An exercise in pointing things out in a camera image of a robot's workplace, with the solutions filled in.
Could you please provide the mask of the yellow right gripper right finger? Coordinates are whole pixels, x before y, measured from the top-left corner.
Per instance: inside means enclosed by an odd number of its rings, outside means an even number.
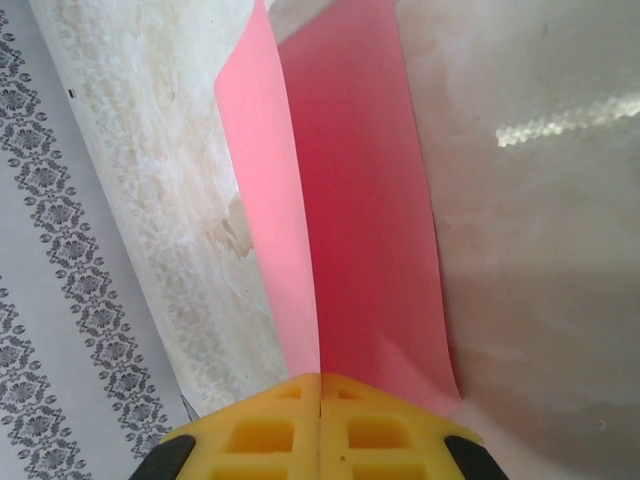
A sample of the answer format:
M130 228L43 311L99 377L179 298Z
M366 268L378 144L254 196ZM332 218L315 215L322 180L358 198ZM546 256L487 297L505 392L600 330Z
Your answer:
M337 374L321 376L319 477L327 480L499 480L475 432Z

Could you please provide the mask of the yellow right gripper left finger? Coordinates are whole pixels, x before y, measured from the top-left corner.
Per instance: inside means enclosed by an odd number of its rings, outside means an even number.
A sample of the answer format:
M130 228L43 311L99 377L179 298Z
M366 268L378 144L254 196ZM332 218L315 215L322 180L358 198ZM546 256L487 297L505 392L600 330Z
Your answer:
M168 433L133 479L317 479L320 375L297 376Z

